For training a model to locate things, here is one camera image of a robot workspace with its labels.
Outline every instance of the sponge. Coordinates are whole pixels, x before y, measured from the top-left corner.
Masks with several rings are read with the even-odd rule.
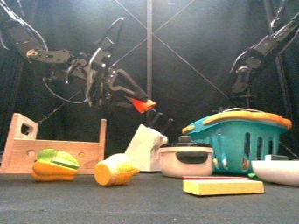
[[[200,196],[263,193],[264,184],[248,179],[186,179],[183,191]]]

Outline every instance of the cable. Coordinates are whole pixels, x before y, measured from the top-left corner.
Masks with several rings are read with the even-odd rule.
[[[85,99],[84,99],[83,101],[71,101],[71,100],[63,98],[63,97],[59,96],[56,93],[53,93],[51,87],[49,87],[48,84],[47,84],[47,81],[45,81],[44,77],[41,78],[41,80],[43,80],[43,84],[44,84],[44,86],[47,87],[47,89],[48,89],[48,91],[51,92],[51,94],[52,94],[55,97],[57,97],[60,100],[63,100],[63,101],[65,101],[65,102],[69,102],[69,103],[75,103],[75,104],[81,104],[81,103],[84,103],[84,102],[88,100],[85,94],[84,94]]]
[[[279,52],[279,54],[282,54],[286,50],[286,48],[292,44],[292,42],[295,41],[296,35],[299,33],[299,30],[296,31],[294,37],[290,39],[288,43],[286,44],[284,48],[282,49],[282,51]]]
[[[0,31],[0,44],[1,44],[1,47],[7,50],[7,51],[11,51],[11,49],[5,46],[5,42],[4,42],[4,39],[3,39],[3,33]]]
[[[80,64],[80,59],[84,59],[85,65]],[[65,76],[67,84],[71,83],[71,75],[77,67],[80,68],[80,71],[84,73],[85,77],[88,77],[87,71],[84,70],[84,67],[87,67],[87,65],[88,65],[87,60],[88,60],[88,56],[84,53],[80,53],[79,56],[76,57],[76,59],[73,60],[73,64],[68,68],[68,72],[67,72],[67,76]]]
[[[274,18],[272,22],[270,23],[272,29],[275,29],[278,26],[278,20],[280,19],[280,16],[283,14],[284,7],[286,7],[286,0],[282,1],[278,11],[276,11],[276,14],[275,14],[275,18]]]
[[[236,67],[238,61],[239,61],[240,57],[242,57],[247,52],[248,52],[248,51],[244,51],[244,52],[238,56],[238,58],[235,59],[234,64],[232,64],[232,67],[231,67],[230,72],[228,72],[230,74],[232,74],[232,73],[235,72],[235,67]]]
[[[290,152],[290,154],[298,159],[299,157],[296,156],[296,154],[294,153],[294,151],[286,146],[286,144],[283,142],[279,142],[279,143],[284,147],[284,149]]]
[[[20,0],[17,0],[17,4],[19,4],[20,12],[23,14],[23,19],[24,19],[24,7],[21,5],[21,1]]]
[[[69,98],[69,100],[79,94],[81,92],[81,90]],[[39,123],[39,125],[41,125],[43,124],[43,122],[45,121],[45,120],[48,120],[49,119],[49,117],[61,109],[61,107],[64,106],[64,104],[65,104],[67,102],[64,101],[63,102],[63,104],[48,114],[48,115],[45,115],[44,117],[43,117],[43,119],[37,122]]]
[[[105,31],[105,33],[104,33],[104,35],[103,35],[103,38],[101,38],[99,41],[96,41],[96,42],[97,42],[97,43],[96,43],[96,46],[97,46],[97,47],[100,47],[100,45],[101,45],[103,41],[105,40],[105,37],[108,36],[108,34],[109,34],[112,28],[115,27],[115,25],[116,25],[117,23],[121,23],[121,24],[120,24],[120,27],[119,27],[119,30],[117,30],[117,35],[116,35],[116,46],[117,46],[119,39],[120,39],[120,32],[121,32],[121,30],[123,30],[124,22],[125,22],[125,20],[124,20],[123,18],[119,18],[119,19],[111,24],[111,26],[107,28],[107,31]]]
[[[43,39],[43,36],[41,36],[41,34],[28,25],[28,23],[15,14],[15,12],[8,8],[8,6],[5,6],[7,7],[7,9],[13,13],[13,15],[16,16],[16,18],[25,24],[25,26],[31,29],[31,31],[32,31],[32,33],[36,35],[36,37],[40,39],[40,41],[41,41],[41,45],[43,45],[43,47],[44,47],[44,49],[45,49],[45,51],[48,51],[48,46],[47,46],[47,44],[45,44],[45,41],[44,41],[44,39]]]

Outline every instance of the metal rod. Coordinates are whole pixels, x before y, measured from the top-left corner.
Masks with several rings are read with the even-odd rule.
[[[264,8],[266,8],[267,28],[268,28],[270,34],[272,34],[275,31],[271,27],[271,21],[274,20],[275,16],[274,16],[274,12],[271,10],[270,0],[264,0]],[[292,114],[292,107],[291,107],[291,100],[290,100],[291,98],[290,98],[290,93],[287,91],[286,70],[284,70],[284,66],[283,66],[283,59],[280,56],[278,56],[275,59],[275,68],[276,68],[280,90],[282,90],[282,95],[283,95],[284,115],[292,121],[294,114]]]
[[[152,58],[153,58],[153,2],[147,0],[147,95],[152,98],[153,76],[152,76]]]

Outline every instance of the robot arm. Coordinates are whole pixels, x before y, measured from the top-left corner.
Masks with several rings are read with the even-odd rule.
[[[275,57],[292,43],[299,30],[299,13],[288,24],[271,36],[251,46],[239,56],[231,68],[231,73],[238,74],[238,81],[232,86],[232,96],[238,100],[246,100],[250,108],[254,95],[250,93],[250,85],[258,73],[266,69]]]
[[[108,38],[103,38],[92,55],[81,53],[79,56],[73,56],[71,51],[67,50],[49,51],[43,37],[15,15],[4,0],[0,0],[0,34],[1,40],[4,37],[9,43],[8,48],[16,50],[24,60],[63,64],[69,67],[65,71],[65,81],[71,83],[73,78],[80,78],[87,82],[85,93],[89,106],[101,107],[108,104],[120,107],[135,106],[140,113],[155,106],[155,102],[148,99],[145,92],[137,86],[129,74],[121,69],[107,68],[111,53],[101,49],[113,45]],[[128,82],[129,88],[116,86],[116,80],[120,76]],[[116,92],[121,92],[125,102],[109,102]]]

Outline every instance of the black curtain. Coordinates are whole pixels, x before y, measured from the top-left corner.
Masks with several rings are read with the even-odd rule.
[[[91,43],[101,38],[117,18],[124,18],[120,45],[113,51],[113,68],[123,68],[143,89],[147,89],[147,2],[136,0],[51,0],[23,2],[23,12],[43,35],[51,50],[68,49],[85,53]],[[280,1],[268,1],[276,13]],[[16,12],[20,6],[8,1]],[[280,25],[299,11],[298,1],[287,1]],[[177,141],[182,128],[231,105],[231,87],[236,77],[230,69],[236,57],[268,34],[268,18],[263,1],[247,0],[172,0],[153,1],[153,63],[152,97],[156,110],[173,119],[165,135]],[[290,94],[294,129],[284,141],[298,153],[298,38],[283,55],[286,85]],[[60,105],[43,86],[41,77],[48,67],[25,67],[16,98],[15,112],[36,122]],[[49,83],[52,89],[68,98],[79,86]],[[256,108],[287,117],[284,95],[276,64],[256,76],[252,83]],[[96,109],[87,104],[65,104],[40,125],[39,138],[97,141],[99,120],[107,119],[107,156],[124,152],[145,115],[124,108]]]
[[[15,112],[15,101],[20,86],[24,63],[20,56],[13,52],[7,54],[1,53],[0,55],[0,153],[3,153],[9,124]]]

